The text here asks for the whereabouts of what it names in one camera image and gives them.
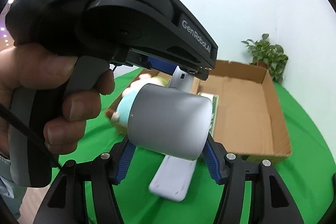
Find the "left hand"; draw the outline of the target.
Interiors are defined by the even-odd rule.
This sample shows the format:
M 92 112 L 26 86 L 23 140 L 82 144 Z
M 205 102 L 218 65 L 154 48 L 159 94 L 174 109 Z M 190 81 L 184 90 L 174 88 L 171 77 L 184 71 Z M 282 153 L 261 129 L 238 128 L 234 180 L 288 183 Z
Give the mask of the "left hand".
M 25 44 L 1 51 L 1 104 L 10 107 L 16 88 L 35 89 L 45 126 L 45 145 L 55 155 L 77 148 L 86 121 L 101 111 L 101 95 L 114 90 L 114 75 L 104 72 L 91 90 L 64 95 L 63 85 L 71 77 L 77 57 L 58 56 L 38 44 Z

